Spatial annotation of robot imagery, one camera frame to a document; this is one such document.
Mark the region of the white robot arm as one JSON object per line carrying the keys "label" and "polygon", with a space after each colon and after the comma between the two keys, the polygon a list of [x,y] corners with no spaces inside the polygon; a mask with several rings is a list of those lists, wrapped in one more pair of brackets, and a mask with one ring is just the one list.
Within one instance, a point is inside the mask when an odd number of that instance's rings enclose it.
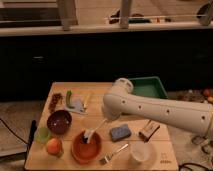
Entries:
{"label": "white robot arm", "polygon": [[136,96],[133,89],[130,80],[119,78],[104,94],[102,111],[109,120],[140,115],[213,140],[213,105]]}

